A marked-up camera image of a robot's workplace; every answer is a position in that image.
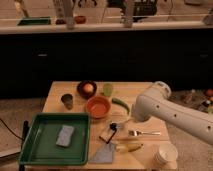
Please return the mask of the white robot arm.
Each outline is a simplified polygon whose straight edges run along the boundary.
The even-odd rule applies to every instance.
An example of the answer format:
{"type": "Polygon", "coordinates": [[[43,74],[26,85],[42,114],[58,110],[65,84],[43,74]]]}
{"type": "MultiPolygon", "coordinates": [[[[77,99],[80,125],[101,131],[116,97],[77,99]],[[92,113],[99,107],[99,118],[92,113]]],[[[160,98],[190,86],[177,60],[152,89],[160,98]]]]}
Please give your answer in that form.
{"type": "Polygon", "coordinates": [[[157,117],[213,146],[213,115],[173,103],[170,96],[166,83],[154,82],[137,96],[131,116],[139,122],[157,117]]]}

